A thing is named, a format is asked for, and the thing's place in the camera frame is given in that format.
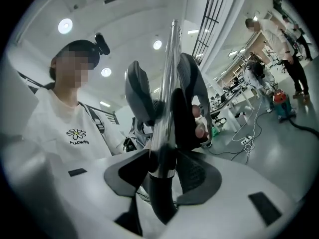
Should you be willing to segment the black grid partition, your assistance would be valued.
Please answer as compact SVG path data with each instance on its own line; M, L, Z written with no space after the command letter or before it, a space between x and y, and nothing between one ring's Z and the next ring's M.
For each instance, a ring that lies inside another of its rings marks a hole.
M204 55L208 51L217 27L221 22L221 17L227 0L207 0L203 18L192 52L192 56L198 65L201 64Z

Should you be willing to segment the black office chair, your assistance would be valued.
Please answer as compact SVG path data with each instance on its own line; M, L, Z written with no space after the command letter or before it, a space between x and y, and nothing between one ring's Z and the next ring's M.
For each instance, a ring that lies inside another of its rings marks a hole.
M224 125L227 122L227 118L225 117L219 117L220 111L213 111L210 113L210 116L212 118L212 121L214 123L217 123L219 126Z

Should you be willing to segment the metal vacuum wand tube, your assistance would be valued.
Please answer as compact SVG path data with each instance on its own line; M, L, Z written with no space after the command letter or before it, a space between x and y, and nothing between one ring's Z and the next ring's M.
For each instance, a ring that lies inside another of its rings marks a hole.
M169 39L166 45L166 57L163 69L162 83L159 92L159 108L161 114L157 117L153 132L151 157L155 159L156 169L151 175L156 178L174 176L175 161L175 126L173 117L173 95L180 87L178 64L180 62L181 27L177 19L171 23Z

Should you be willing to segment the red topped vacuum cleaner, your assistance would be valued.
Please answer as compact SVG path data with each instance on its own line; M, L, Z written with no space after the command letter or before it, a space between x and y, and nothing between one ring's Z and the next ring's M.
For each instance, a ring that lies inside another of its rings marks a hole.
M273 94L273 105L279 123L296 116L296 111L291 106L289 95L281 89L275 90Z

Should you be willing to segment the person in white t-shirt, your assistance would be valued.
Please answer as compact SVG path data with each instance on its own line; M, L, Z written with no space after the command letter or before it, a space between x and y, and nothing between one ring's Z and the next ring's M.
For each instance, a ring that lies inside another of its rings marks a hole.
M52 90L40 88L39 103L23 137L60 156L64 163L97 160L122 154L124 136L104 115L88 106L69 107Z

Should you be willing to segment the person's left hand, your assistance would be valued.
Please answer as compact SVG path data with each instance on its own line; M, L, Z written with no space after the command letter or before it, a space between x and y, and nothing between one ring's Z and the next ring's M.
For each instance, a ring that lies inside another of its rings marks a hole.
M206 130L206 126L202 120L201 108L197 105L192 105L192 114L195 118L196 128L195 135L197 138L206 138L208 132Z

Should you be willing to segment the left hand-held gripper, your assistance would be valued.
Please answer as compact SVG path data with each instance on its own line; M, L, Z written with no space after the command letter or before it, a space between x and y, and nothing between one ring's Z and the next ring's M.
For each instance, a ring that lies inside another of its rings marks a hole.
M175 142L177 148L198 148L206 138L197 138L195 135L195 118L192 114L192 105L187 103L194 96L199 101L208 101L207 88L195 59L181 53L177 66L181 88L175 89L173 101L173 118L175 126ZM151 97L149 81L146 72L138 61L133 61L126 70L125 98L135 118L147 126L155 125L155 109Z

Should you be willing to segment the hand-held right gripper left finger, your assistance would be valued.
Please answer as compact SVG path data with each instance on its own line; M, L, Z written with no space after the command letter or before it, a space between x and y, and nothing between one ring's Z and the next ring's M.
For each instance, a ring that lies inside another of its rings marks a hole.
M142 229L139 236L119 224L134 200L115 193L104 179L109 167L128 162L136 154L133 151L69 163L63 163L56 154L49 155L58 194L75 225L78 239L156 239L156 216L151 205L136 197L135 213Z

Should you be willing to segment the white frame desk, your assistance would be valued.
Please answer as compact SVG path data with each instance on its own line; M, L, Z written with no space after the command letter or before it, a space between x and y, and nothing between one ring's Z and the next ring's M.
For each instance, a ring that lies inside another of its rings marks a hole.
M214 106L211 111L210 111L210 115L213 116L216 113L220 113L222 112L225 115L226 118L226 122L229 123L230 128L234 131L237 132L240 129L240 124L237 121L237 119L235 118L235 114L233 113L233 111L235 111L235 108L232 104L232 101L237 98L239 95L242 95L248 105L248 107L250 108L251 111L254 111L254 107L252 106L252 104L250 103L249 99L247 98L247 96L245 95L244 91L243 91L243 87L241 85L238 86L238 89L232 93L230 96L225 97L221 100L221 103Z

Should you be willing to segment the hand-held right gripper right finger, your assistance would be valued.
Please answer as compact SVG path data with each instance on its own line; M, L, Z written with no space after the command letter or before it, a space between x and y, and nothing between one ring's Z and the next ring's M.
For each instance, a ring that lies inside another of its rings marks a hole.
M171 239L273 239L299 205L252 168L182 151L177 172L183 194L171 220Z

